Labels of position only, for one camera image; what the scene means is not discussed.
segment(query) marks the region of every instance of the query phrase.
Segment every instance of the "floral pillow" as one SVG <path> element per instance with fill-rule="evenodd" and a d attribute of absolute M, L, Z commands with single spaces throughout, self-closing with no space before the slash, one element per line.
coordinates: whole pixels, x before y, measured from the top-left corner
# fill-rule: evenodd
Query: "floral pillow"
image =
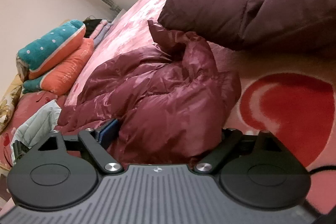
<path fill-rule="evenodd" d="M 20 99 L 21 90 L 22 86 L 19 85 L 2 98 L 0 103 L 0 133 L 6 128 L 12 118 L 14 109 Z"/>

